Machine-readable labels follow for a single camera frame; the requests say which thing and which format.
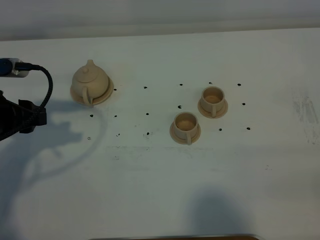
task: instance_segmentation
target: cup rim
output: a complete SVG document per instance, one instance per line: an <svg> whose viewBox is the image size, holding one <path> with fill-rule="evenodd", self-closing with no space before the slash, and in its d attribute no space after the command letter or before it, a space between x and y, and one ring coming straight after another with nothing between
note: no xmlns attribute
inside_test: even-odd
<svg viewBox="0 0 320 240"><path fill-rule="evenodd" d="M176 119L177 119L177 117L180 116L181 114L190 114L190 115L194 116L194 118L195 118L195 120L196 120L196 124L195 124L195 126L194 126L192 129L190 129L190 130L182 130L182 129L180 129L180 128L177 126L177 124L176 124ZM194 115L192 112L183 111L183 112L180 112L179 114L177 114L177 115L174 117L173 125L174 125L174 127L177 128L179 131L184 132L184 133L187 133L187 132L190 132L190 131L194 130L195 128L197 128L197 127L199 126L199 121L198 121L197 116Z"/></svg>
<svg viewBox="0 0 320 240"><path fill-rule="evenodd" d="M211 103L211 102L208 102L205 98L204 98L204 92L207 90L207 89L218 89L222 92L222 95L223 95L223 98L221 99L221 101L219 102L216 102L216 103ZM203 89L202 93L201 93L201 99L203 101L205 101L205 103L207 104L210 104L210 105L217 105L217 104L220 104L221 102L223 102L225 100L225 92L220 88L220 87L217 87L217 86L208 86L206 87L205 89Z"/></svg>

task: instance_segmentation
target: wall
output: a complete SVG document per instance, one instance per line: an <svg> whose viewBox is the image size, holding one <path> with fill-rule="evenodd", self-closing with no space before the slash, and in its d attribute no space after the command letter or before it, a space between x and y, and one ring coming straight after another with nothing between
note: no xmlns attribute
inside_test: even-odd
<svg viewBox="0 0 320 240"><path fill-rule="evenodd" d="M0 40L320 27L319 0L16 0Z"/></svg>

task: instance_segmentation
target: beige ceramic cup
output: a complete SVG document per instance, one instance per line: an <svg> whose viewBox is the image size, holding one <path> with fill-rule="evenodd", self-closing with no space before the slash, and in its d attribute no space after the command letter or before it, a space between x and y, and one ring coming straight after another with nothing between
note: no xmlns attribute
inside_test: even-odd
<svg viewBox="0 0 320 240"><path fill-rule="evenodd" d="M182 112L175 116L170 135L179 144L191 145L200 137L201 129L197 117L191 112Z"/></svg>
<svg viewBox="0 0 320 240"><path fill-rule="evenodd" d="M113 83L108 75L93 60L80 67L72 78L70 93L76 102L87 106L106 100L113 91Z"/></svg>
<svg viewBox="0 0 320 240"><path fill-rule="evenodd" d="M198 109L208 118L222 117L228 110L225 93L219 87L210 86L203 90Z"/></svg>

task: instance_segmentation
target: black cable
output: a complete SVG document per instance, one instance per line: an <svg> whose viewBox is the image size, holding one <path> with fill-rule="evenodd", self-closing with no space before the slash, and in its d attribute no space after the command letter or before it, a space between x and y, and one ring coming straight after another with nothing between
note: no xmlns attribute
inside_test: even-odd
<svg viewBox="0 0 320 240"><path fill-rule="evenodd" d="M48 88L48 92L46 93L46 96L45 96L43 102L41 103L39 108L35 111L35 113L32 114L26 121L21 123L21 125L19 125L19 126L15 127L14 129L11 129L10 131L7 131L6 133L0 135L0 141L12 136L13 134L15 134L23 129L25 129L33 120L35 120L38 117L41 110L43 110L45 108L46 104L48 103L48 101L51 97L51 94L52 94L52 90L54 88L54 83L52 81L52 77L51 77L50 73L42 66L33 65L31 63L26 63L26 62L16 62L14 65L14 69L16 69L18 71L36 70L36 71L43 72L46 75L46 77L48 78L49 88Z"/></svg>

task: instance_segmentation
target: white tabletop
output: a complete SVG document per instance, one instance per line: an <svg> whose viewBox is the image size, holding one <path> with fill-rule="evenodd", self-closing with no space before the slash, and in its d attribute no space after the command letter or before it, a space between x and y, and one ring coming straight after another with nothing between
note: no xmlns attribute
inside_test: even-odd
<svg viewBox="0 0 320 240"><path fill-rule="evenodd" d="M0 42L54 82L47 125L0 143L0 238L319 239L319 43L319 28ZM94 108L69 92L87 59L117 89ZM197 109L208 86L222 118ZM47 88L41 72L0 79L16 103ZM180 112L202 128L191 146L169 134Z"/></svg>

